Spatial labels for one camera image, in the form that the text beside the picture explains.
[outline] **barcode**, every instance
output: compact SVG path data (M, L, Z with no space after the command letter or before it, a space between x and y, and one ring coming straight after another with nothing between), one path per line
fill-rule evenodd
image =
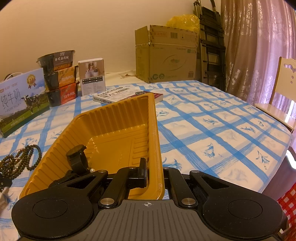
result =
M178 33L173 33L173 32L171 32L171 33L170 33L170 38L171 38L171 39L177 39L177 38L178 38Z

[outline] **yellow plastic tray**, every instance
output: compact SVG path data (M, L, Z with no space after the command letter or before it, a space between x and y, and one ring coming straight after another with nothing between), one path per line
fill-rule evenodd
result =
M154 96L143 94L76 116L46 152L24 186L20 198L48 188L70 170L66 153L76 145L84 151L89 167L116 173L139 166L145 157L149 169L146 188L130 191L130 199L162 199L164 179Z

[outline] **metal bolt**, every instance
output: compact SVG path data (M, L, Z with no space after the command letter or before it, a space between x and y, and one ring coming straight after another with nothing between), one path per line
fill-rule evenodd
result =
M115 201L113 198L109 198L109 197L106 197L106 198L103 198L101 201L100 201L103 205L111 205L113 204Z
M193 198L183 198L181 201L184 205L193 205L194 203L196 203L196 201Z

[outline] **snack box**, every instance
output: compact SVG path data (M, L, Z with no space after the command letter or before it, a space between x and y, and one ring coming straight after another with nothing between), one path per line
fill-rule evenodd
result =
M43 69L36 69L0 83L0 133L11 133L49 110Z
M36 63L43 68L44 74L48 74L53 71L71 67L73 65L74 53L75 50L50 53L38 58Z
M46 91L52 91L76 82L77 68L78 65L45 74Z
M62 105L77 97L78 82L63 86L47 92L48 101L51 107Z
M102 58L80 60L78 67L82 96L106 91Z

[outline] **yellow plastic bag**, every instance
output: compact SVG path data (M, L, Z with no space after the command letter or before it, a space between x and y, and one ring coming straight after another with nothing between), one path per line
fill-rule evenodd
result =
M200 20L194 14L184 14L172 17L166 24L167 27L181 28L200 33Z

